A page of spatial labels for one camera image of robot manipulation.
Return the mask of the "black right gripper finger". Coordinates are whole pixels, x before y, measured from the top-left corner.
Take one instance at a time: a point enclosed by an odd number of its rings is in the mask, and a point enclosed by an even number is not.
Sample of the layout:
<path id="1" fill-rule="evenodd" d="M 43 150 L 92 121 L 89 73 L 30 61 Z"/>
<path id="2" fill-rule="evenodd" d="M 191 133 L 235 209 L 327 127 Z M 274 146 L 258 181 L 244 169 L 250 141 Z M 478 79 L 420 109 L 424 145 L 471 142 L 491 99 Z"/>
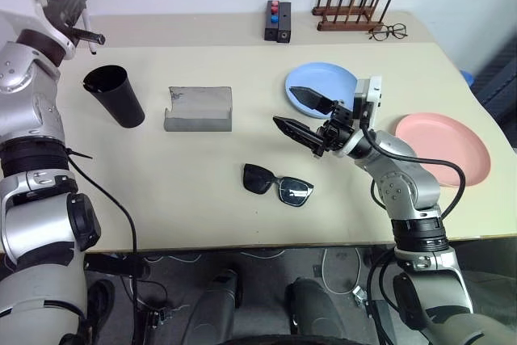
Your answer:
<path id="1" fill-rule="evenodd" d="M 297 143 L 302 144 L 311 150 L 313 155 L 322 156 L 324 153 L 324 139 L 313 132 L 310 127 L 301 122 L 285 118 L 281 116 L 274 116 L 273 121 L 277 128 L 286 136 L 293 139 Z"/>
<path id="2" fill-rule="evenodd" d="M 307 108 L 316 110 L 321 114 L 329 114 L 334 110 L 334 101 L 315 90 L 304 86 L 292 86 L 289 88 L 299 103 Z"/>

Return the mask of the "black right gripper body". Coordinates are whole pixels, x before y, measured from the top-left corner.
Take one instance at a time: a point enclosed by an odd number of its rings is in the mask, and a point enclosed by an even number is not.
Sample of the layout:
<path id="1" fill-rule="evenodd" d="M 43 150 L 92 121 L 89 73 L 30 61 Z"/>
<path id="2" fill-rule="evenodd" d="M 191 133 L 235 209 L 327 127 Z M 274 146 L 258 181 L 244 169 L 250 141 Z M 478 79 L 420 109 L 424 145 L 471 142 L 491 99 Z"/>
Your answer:
<path id="1" fill-rule="evenodd" d="M 330 113 L 330 118 L 316 131 L 319 143 L 313 147 L 313 154 L 322 156 L 326 151 L 341 149 L 354 132 L 352 111 L 339 101 L 320 101 L 315 109 Z"/>

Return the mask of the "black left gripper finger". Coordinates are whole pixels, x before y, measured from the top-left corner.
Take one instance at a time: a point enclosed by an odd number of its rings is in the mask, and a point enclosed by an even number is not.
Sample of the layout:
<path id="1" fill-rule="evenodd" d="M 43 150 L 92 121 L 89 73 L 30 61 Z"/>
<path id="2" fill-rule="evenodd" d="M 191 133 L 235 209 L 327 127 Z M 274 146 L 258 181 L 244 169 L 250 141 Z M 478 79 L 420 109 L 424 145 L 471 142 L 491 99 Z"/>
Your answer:
<path id="1" fill-rule="evenodd" d="M 103 34 L 90 32 L 87 30 L 78 29 L 75 27 L 71 27 L 69 31 L 72 33 L 72 35 L 78 39 L 78 40 L 84 40 L 89 43 L 95 43 L 104 45 L 106 42 L 106 38 Z"/>

